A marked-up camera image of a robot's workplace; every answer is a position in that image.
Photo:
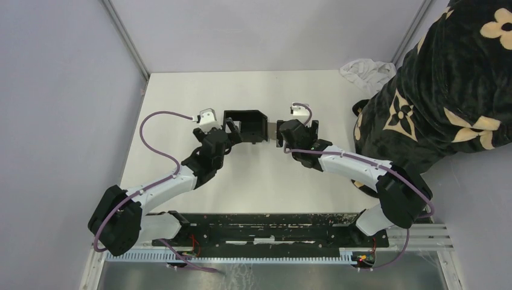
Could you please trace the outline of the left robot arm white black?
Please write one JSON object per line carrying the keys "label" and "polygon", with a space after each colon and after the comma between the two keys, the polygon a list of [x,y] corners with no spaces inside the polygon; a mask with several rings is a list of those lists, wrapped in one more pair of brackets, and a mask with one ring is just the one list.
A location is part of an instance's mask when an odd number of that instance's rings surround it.
{"label": "left robot arm white black", "polygon": [[94,250],[120,256],[141,242],[162,239],[177,246],[188,242],[190,229],[177,213],[152,214],[151,211],[210,181],[222,168],[225,155],[242,141],[230,117],[220,128],[213,127],[205,133],[198,127],[193,133],[201,145],[173,173],[129,190],[113,185],[105,191],[88,223],[94,234]]}

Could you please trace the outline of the black plastic card box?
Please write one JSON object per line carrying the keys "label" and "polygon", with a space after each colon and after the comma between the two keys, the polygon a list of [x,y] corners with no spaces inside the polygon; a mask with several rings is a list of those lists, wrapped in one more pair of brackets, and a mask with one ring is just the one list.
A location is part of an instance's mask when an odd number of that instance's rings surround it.
{"label": "black plastic card box", "polygon": [[259,110],[228,110],[223,113],[223,128],[225,119],[231,117],[240,131],[242,143],[262,143],[268,141],[268,118]]}

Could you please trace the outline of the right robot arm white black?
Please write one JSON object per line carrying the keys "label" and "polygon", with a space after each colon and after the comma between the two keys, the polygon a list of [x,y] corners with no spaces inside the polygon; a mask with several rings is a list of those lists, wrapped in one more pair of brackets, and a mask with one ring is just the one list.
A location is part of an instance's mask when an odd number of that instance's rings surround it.
{"label": "right robot arm white black", "polygon": [[379,204],[364,210],[349,229],[349,240],[363,247],[373,236],[392,226],[408,229],[418,218],[434,212],[432,192],[414,166],[347,152],[318,138],[318,123],[304,125],[297,119],[276,124],[277,147],[320,172],[335,173],[357,181],[377,194]]}

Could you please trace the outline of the grey leather card holder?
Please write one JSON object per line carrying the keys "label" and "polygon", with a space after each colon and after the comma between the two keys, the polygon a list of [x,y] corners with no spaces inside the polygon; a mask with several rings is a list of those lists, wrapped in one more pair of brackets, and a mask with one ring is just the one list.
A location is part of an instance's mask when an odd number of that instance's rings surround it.
{"label": "grey leather card holder", "polygon": [[267,134],[270,140],[277,140],[277,123],[268,122]]}

